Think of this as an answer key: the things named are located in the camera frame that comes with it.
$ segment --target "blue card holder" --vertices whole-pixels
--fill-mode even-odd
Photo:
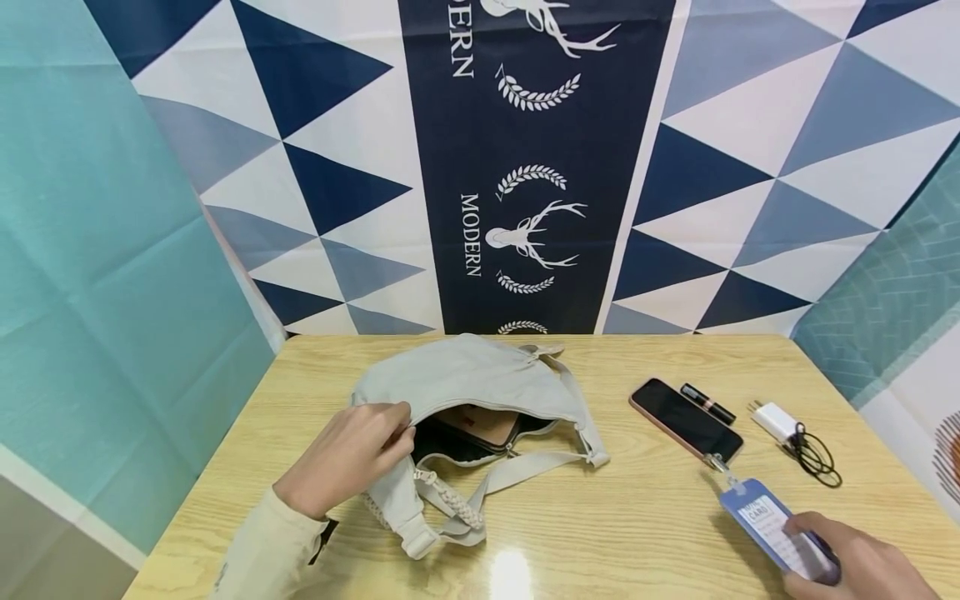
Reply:
[[[799,573],[810,581],[834,586],[840,581],[839,562],[816,536],[787,536],[783,525],[790,511],[766,486],[746,479],[720,494],[720,504],[781,570]]]

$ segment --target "hand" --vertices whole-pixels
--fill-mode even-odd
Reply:
[[[351,406],[333,416],[274,492],[298,513],[323,520],[408,456],[414,433],[406,402]]]
[[[791,536],[813,532],[840,559],[841,580],[834,587],[786,573],[783,584],[796,600],[937,600],[935,591],[897,547],[884,543],[820,513],[790,517],[785,527]]]

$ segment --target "black lipstick tube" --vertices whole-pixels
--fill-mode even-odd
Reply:
[[[736,415],[720,404],[717,404],[709,398],[706,394],[696,389],[689,383],[683,384],[680,388],[680,393],[688,397],[690,401],[704,409],[711,415],[714,415],[720,420],[720,422],[726,425],[733,425],[733,422],[736,420]]]

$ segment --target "antler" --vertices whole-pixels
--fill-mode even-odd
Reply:
[[[537,29],[534,27],[533,23],[530,23],[530,26],[536,29],[537,31],[545,30],[550,34],[557,42],[560,44],[560,47],[564,49],[564,53],[571,57],[572,59],[580,58],[580,55],[573,54],[570,51],[573,50],[589,50],[593,52],[603,52],[605,50],[610,50],[616,44],[607,44],[606,46],[601,46],[600,42],[610,37],[610,34],[616,31],[616,28],[620,26],[620,23],[617,23],[611,27],[605,34],[599,37],[595,37],[591,41],[569,41],[566,39],[566,34],[560,31],[560,25],[557,23],[557,20],[553,18],[553,13],[551,9],[566,9],[570,5],[564,2],[544,2],[543,8],[540,9],[540,14],[538,17],[535,17],[538,23],[542,22],[542,29]],[[530,22],[531,13],[527,12],[527,21]]]
[[[552,203],[548,204],[544,210],[541,210],[539,214],[535,215],[534,217],[527,217],[523,221],[520,221],[520,223],[516,226],[516,229],[525,231],[527,235],[529,235],[530,233],[536,233],[537,231],[546,231],[546,229],[535,229],[535,227],[540,221],[543,220],[543,217],[557,210],[566,210],[568,212],[572,212],[574,214],[580,215],[581,217],[587,218],[587,215],[577,210],[578,206],[582,206],[586,208],[587,207],[586,204],[579,204],[579,203],[560,204],[561,202],[563,201],[562,200],[553,201]],[[542,245],[543,244],[538,242],[531,242],[529,240],[526,240],[525,244],[518,245],[516,247],[516,251],[523,256],[533,258],[534,260],[539,262],[539,264],[544,269],[549,269],[551,271],[553,270],[554,267],[573,267],[574,265],[577,264],[575,262],[570,262],[570,261],[577,258],[577,256],[580,256],[580,254],[575,254],[573,256],[570,256],[569,258],[565,258],[564,260],[560,260],[560,261],[543,260],[543,258],[537,252],[537,248],[536,248],[536,246],[542,246]]]
[[[534,246],[542,246],[542,244],[531,244],[530,247],[527,248],[527,255],[530,256],[530,258],[533,258],[534,260],[536,260],[537,262],[539,262],[539,264],[540,264],[544,269],[549,269],[550,271],[553,271],[553,268],[554,268],[554,267],[573,267],[573,266],[576,266],[577,263],[575,263],[575,262],[570,262],[570,261],[580,255],[580,254],[574,254],[573,256],[570,256],[569,258],[565,258],[564,260],[560,260],[560,261],[556,261],[556,262],[555,262],[555,261],[552,261],[552,260],[543,260],[543,259],[540,257],[540,255],[537,253],[537,249],[535,249]]]
[[[557,206],[557,204],[559,204],[559,203],[561,203],[561,202],[563,202],[563,201],[562,201],[562,200],[555,200],[555,201],[553,201],[552,203],[548,204],[544,210],[541,210],[541,211],[540,211],[540,214],[538,214],[538,215],[534,216],[532,219],[530,219],[530,223],[527,224],[527,227],[526,227],[526,228],[528,228],[531,232],[533,232],[534,227],[536,227],[536,226],[540,223],[540,221],[543,220],[543,217],[545,217],[547,214],[549,214],[549,213],[551,213],[551,212],[553,212],[553,211],[555,211],[555,210],[568,210],[568,211],[570,211],[570,212],[572,212],[572,213],[574,213],[574,214],[577,214],[577,215],[580,215],[581,217],[584,217],[585,219],[587,218],[587,215],[585,215],[584,213],[582,213],[582,212],[580,212],[579,210],[577,210],[577,206],[582,206],[583,208],[586,208],[586,207],[587,207],[586,204],[572,203],[572,204],[560,204],[559,206]]]

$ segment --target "black cable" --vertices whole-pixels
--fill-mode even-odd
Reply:
[[[821,484],[833,489],[843,485],[843,477],[834,468],[829,448],[823,440],[807,433],[803,423],[797,423],[796,432],[787,438],[783,450]]]

